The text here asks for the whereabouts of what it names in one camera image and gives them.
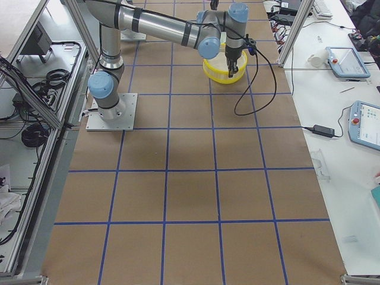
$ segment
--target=pen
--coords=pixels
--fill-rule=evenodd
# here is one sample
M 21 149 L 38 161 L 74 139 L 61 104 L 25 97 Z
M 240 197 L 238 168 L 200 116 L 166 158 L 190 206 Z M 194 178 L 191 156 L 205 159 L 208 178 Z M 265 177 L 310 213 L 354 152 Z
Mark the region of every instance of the pen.
M 352 89 L 354 89 L 354 88 L 355 88 L 355 87 L 351 87 L 351 88 L 348 88 L 348 89 L 346 89 L 346 90 L 340 91 L 339 93 L 343 93 L 343 92 L 346 92 L 346 91 L 352 90 Z

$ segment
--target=white cup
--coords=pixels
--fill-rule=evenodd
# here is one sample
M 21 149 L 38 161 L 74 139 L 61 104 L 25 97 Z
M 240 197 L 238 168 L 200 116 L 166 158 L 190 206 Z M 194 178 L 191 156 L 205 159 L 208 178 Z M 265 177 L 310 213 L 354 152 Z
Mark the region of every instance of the white cup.
M 325 49 L 321 49 L 311 55 L 308 58 L 308 62 L 313 66 L 313 67 L 320 67 L 323 63 L 325 63 L 328 59 L 328 51 Z

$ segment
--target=robotic arm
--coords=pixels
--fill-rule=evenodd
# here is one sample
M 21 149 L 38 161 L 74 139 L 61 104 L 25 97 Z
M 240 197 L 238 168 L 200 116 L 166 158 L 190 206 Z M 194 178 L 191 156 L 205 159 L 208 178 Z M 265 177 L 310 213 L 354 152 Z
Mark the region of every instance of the robotic arm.
M 248 48 L 245 35 L 248 7 L 233 3 L 228 11 L 202 11 L 197 22 L 192 23 L 158 12 L 135 7 L 126 0 L 85 0 L 88 10 L 102 24 L 101 55 L 99 64 L 103 72 L 97 72 L 89 80 L 103 119 L 114 119 L 122 115 L 117 88 L 124 71 L 121 57 L 120 30 L 131 29 L 182 46 L 197 49 L 200 56 L 211 59 L 220 48 L 220 33 L 226 32 L 225 55 L 229 77 L 238 72 L 237 61 L 242 50 Z

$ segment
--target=grid of blue tape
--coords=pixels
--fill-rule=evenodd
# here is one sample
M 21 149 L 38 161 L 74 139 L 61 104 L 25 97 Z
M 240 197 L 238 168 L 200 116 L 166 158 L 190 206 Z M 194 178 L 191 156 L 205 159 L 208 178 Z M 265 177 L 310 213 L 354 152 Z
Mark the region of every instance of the grid of blue tape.
M 181 3 L 199 3 L 199 2 L 182 2 Z M 167 2 L 157 2 L 155 4 L 167 4 Z M 176 6 L 176 0 L 173 2 L 173 14 L 175 13 L 175 6 Z M 262 42 L 272 42 L 272 40 L 261 40 Z M 152 40 L 151 42 L 166 42 L 162 40 Z M 103 275 L 103 268 L 105 264 L 105 258 L 106 258 L 106 251 L 107 251 L 107 244 L 108 244 L 108 237 L 109 237 L 109 230 L 111 225 L 117 225 L 117 224 L 161 224 L 163 226 L 163 233 L 162 233 L 162 248 L 161 248 L 161 277 L 160 277 L 160 284 L 164 285 L 164 258 L 165 258 L 165 234 L 166 234 L 166 225 L 167 224 L 218 224 L 218 232 L 219 232 L 219 244 L 220 244 L 220 261 L 221 261 L 221 272 L 222 272 L 222 280 L 223 280 L 223 285 L 226 285 L 226 275 L 224 271 L 224 256 L 223 256 L 223 235 L 222 235 L 222 224 L 229 224 L 229 223 L 273 223 L 274 228 L 275 228 L 275 233 L 276 233 L 276 238 L 277 238 L 277 245 L 278 245 L 278 252 L 280 255 L 281 259 L 281 266 L 283 269 L 283 275 L 284 275 L 284 280 L 285 284 L 288 285 L 288 279 L 287 279 L 287 272 L 286 272 L 286 266 L 284 262 L 284 257 L 283 257 L 283 251 L 281 249 L 281 240 L 280 240 L 280 234 L 278 232 L 278 223 L 294 223 L 294 222 L 319 222 L 319 221 L 329 221 L 328 218 L 299 218 L 299 219 L 277 219 L 276 218 L 276 212 L 274 210 L 274 204 L 273 204 L 273 199 L 272 199 L 272 193 L 271 193 L 271 187 L 270 187 L 270 182 L 268 178 L 268 171 L 270 170 L 312 170 L 313 167 L 267 167 L 266 162 L 265 162 L 265 156 L 264 156 L 264 151 L 262 147 L 262 141 L 261 141 L 261 134 L 260 130 L 261 129 L 279 129 L 279 128 L 301 128 L 301 126 L 259 126 L 258 119 L 256 114 L 254 115 L 254 120 L 256 123 L 256 127 L 241 127 L 241 128 L 218 128 L 214 126 L 214 120 L 213 120 L 213 96 L 218 96 L 218 95 L 224 95 L 224 94 L 213 94 L 212 92 L 212 87 L 211 87 L 211 80 L 209 80 L 209 89 L 210 92 L 208 94 L 203 94 L 203 95 L 209 95 L 210 96 L 210 103 L 211 103 L 211 128 L 171 128 L 170 127 L 170 107 L 171 107 L 171 97 L 172 95 L 190 95 L 190 94 L 172 94 L 172 78 L 173 78 L 173 66 L 178 66 L 173 64 L 173 43 L 172 43 L 172 48 L 171 48 L 171 64 L 170 65 L 137 65 L 136 64 L 136 59 L 138 56 L 138 47 L 140 43 L 137 43 L 137 47 L 135 50 L 135 56 L 134 56 L 134 61 L 132 65 L 126 64 L 126 66 L 131 66 L 132 67 L 132 72 L 131 72 L 131 78 L 129 82 L 129 87 L 128 87 L 128 92 L 131 91 L 131 86 L 132 86 L 132 81 L 133 81 L 133 76 L 134 76 L 134 69 L 136 66 L 170 66 L 170 90 L 169 94 L 162 93 L 162 94 L 139 94 L 139 96 L 143 95 L 169 95 L 169 110 L 168 110 L 168 127 L 167 128 L 137 128 L 137 129 L 165 129 L 167 130 L 167 146 L 166 146 L 166 165 L 165 169 L 162 170 L 157 170 L 157 169 L 152 169 L 152 170 L 128 170 L 128 169 L 120 169 L 120 162 L 121 162 L 121 154 L 122 154 L 122 149 L 123 149 L 123 144 L 124 144 L 124 138 L 125 138 L 125 131 L 122 133 L 122 138 L 121 138 L 121 144 L 120 144 L 120 149 L 119 149 L 119 155 L 118 155 L 118 163 L 117 167 L 114 170 L 96 170 L 96 169 L 88 169 L 88 170 L 70 170 L 69 172 L 72 173 L 88 173 L 88 172 L 115 172 L 115 182 L 113 186 L 113 191 L 112 191 L 112 199 L 110 203 L 110 209 L 109 209 L 109 216 L 108 216 L 108 221 L 96 221 L 96 222 L 57 222 L 55 223 L 56 226 L 70 226 L 70 225 L 105 225 L 107 226 L 106 229 L 106 236 L 104 239 L 104 246 L 103 246 L 103 252 L 102 252 L 102 260 L 100 263 L 100 270 L 99 270 L 99 277 L 98 277 L 98 285 L 101 285 L 102 283 L 102 275 Z M 182 65 L 182 66 L 201 66 L 201 65 Z M 249 74 L 247 73 L 246 75 L 246 80 L 249 83 L 250 78 Z M 251 102 L 253 105 L 253 108 L 255 109 L 255 103 L 254 103 L 254 96 L 260 96 L 260 95 L 268 95 L 272 93 L 255 93 L 254 95 L 252 94 L 252 90 L 250 89 L 250 96 L 251 96 Z M 205 169 L 205 170 L 192 170 L 192 169 L 185 169 L 185 170 L 170 170 L 168 168 L 169 166 L 169 144 L 170 144 L 170 130 L 173 129 L 209 129 L 212 130 L 213 133 L 213 151 L 214 151 L 214 169 Z M 217 166 L 217 150 L 216 150 L 216 139 L 215 139 L 215 130 L 218 129 L 256 129 L 258 133 L 258 139 L 259 139 L 259 147 L 261 151 L 261 156 L 262 156 L 262 162 L 264 167 L 257 167 L 257 168 L 241 168 L 241 169 L 218 169 Z M 271 211 L 273 215 L 273 219 L 268 219 L 268 220 L 222 220 L 221 218 L 221 211 L 220 211 L 220 198 L 219 198 L 219 185 L 218 185 L 218 173 L 219 172 L 233 172 L 233 171 L 244 171 L 244 170 L 261 170 L 264 171 L 265 173 L 265 178 L 267 182 L 267 188 L 268 188 L 268 194 L 270 198 L 270 204 L 271 204 Z M 112 221 L 112 211 L 113 211 L 113 203 L 115 200 L 115 194 L 116 194 L 116 188 L 118 184 L 118 175 L 120 172 L 164 172 L 165 173 L 165 184 L 164 184 L 164 210 L 163 210 L 163 220 L 162 221 Z M 215 173 L 215 181 L 216 181 L 216 199 L 217 199 L 217 212 L 218 212 L 218 219 L 217 220 L 209 220 L 209 221 L 166 221 L 166 201 L 167 201 L 167 177 L 169 172 L 214 172 Z

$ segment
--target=power adapter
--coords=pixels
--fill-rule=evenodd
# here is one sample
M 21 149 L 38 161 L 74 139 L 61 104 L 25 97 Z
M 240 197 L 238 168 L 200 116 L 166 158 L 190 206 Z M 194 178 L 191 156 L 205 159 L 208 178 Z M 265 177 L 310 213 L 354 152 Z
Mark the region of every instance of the power adapter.
M 15 96 L 12 99 L 13 106 L 16 107 L 17 109 L 20 108 L 25 108 L 29 109 L 30 106 L 27 102 L 24 101 L 20 93 L 16 93 Z
M 295 21 L 295 18 L 296 16 L 292 15 L 276 14 L 270 20 L 275 21 L 279 25 L 292 26 L 293 22 Z
M 335 130 L 331 128 L 327 128 L 325 126 L 314 125 L 311 127 L 303 127 L 308 131 L 311 131 L 313 134 L 322 135 L 323 137 L 332 138 L 335 136 Z

